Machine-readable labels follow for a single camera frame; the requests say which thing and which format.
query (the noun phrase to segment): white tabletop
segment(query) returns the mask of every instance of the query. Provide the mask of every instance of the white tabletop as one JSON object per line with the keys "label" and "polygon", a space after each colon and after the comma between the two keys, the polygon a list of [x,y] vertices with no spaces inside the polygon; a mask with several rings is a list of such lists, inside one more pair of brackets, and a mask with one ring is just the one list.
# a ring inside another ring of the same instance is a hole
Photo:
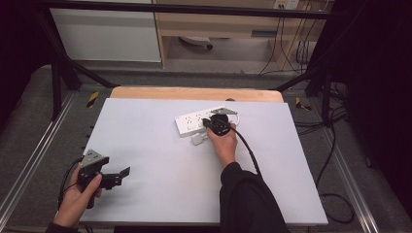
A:
{"label": "white tabletop", "polygon": [[[103,173],[130,166],[121,186],[103,191],[82,222],[219,223],[222,167],[206,140],[180,138],[174,117],[225,105],[240,116],[238,131],[254,152],[288,225],[327,224],[287,104],[200,100],[106,99],[88,141],[110,157]],[[236,159],[255,168],[239,140]]]}

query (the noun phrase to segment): white object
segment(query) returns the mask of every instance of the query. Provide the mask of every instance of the white object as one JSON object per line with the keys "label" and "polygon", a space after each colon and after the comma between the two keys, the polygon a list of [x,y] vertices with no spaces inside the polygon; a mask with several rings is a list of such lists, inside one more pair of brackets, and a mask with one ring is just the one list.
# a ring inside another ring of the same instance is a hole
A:
{"label": "white object", "polygon": [[[152,3],[150,0],[98,1]],[[73,59],[161,61],[153,13],[66,9],[51,9],[51,13],[63,45]]]}
{"label": "white object", "polygon": [[195,133],[195,134],[191,135],[190,137],[191,137],[191,142],[195,146],[197,146],[197,145],[203,143],[203,139],[207,138],[207,134]]}
{"label": "white object", "polygon": [[205,46],[211,50],[213,48],[212,43],[208,37],[179,37],[181,40],[196,46]]}
{"label": "white object", "polygon": [[[288,225],[327,224],[287,104],[195,100],[106,99],[85,152],[110,157],[103,173],[130,166],[130,175],[82,217],[84,223],[218,224],[222,166],[211,141],[194,147],[179,138],[179,113],[226,105],[242,115],[237,130]],[[236,159],[255,168],[239,142]]]}
{"label": "white object", "polygon": [[[186,114],[182,116],[176,116],[175,121],[176,125],[178,126],[179,135],[181,138],[185,138],[187,136],[193,135],[199,132],[205,132],[206,128],[203,126],[203,118],[208,118],[212,115],[212,111],[224,108],[224,106],[215,107],[212,109],[202,110],[198,112],[194,112],[191,114]],[[229,122],[232,122],[231,115],[227,116],[229,118]]]}

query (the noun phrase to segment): outlet socket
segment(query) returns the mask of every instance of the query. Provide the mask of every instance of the outlet socket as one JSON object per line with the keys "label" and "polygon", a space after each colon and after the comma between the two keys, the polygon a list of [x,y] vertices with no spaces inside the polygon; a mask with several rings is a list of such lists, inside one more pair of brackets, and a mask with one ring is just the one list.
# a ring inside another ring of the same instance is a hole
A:
{"label": "outlet socket", "polygon": [[211,112],[217,109],[224,108],[224,106],[219,106],[213,109],[202,110],[199,112],[186,114],[182,116],[176,116],[175,121],[178,126],[179,135],[181,138],[191,136],[195,133],[205,132],[206,128],[203,126],[203,118],[208,118],[213,115]]}

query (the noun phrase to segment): black pole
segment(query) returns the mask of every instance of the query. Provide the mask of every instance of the black pole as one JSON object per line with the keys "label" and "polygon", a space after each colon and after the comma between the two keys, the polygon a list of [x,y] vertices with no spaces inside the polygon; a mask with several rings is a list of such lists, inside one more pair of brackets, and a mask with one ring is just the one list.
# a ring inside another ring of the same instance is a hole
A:
{"label": "black pole", "polygon": [[170,4],[143,4],[143,3],[114,3],[114,2],[90,2],[90,1],[65,1],[65,0],[37,0],[47,8],[115,11],[115,12],[149,12],[149,13],[177,13],[196,15],[222,15],[243,17],[289,17],[289,18],[312,18],[312,19],[339,19],[347,17],[343,13],[330,12],[307,12],[276,9],[258,8],[234,8],[234,7],[212,7],[193,5],[170,5]]}

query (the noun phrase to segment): black stand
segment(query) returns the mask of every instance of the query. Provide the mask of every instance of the black stand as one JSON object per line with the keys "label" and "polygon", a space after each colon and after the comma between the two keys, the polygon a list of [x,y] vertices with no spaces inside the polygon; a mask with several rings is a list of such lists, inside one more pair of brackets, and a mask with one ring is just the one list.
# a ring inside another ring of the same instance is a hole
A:
{"label": "black stand", "polygon": [[110,83],[98,75],[92,73],[84,66],[80,65],[76,61],[72,60],[66,53],[59,37],[57,38],[51,23],[48,21],[45,15],[45,9],[41,6],[31,6],[31,11],[29,14],[32,15],[30,24],[34,30],[40,30],[43,33],[42,38],[46,40],[43,41],[45,51],[48,53],[49,59],[51,61],[51,72],[52,72],[52,91],[53,91],[53,113],[51,120],[55,120],[58,114],[61,112],[61,85],[60,78],[62,78],[67,87],[72,90],[79,90],[82,83],[76,73],[80,72],[94,81],[106,86],[106,87],[116,87],[118,84]]}

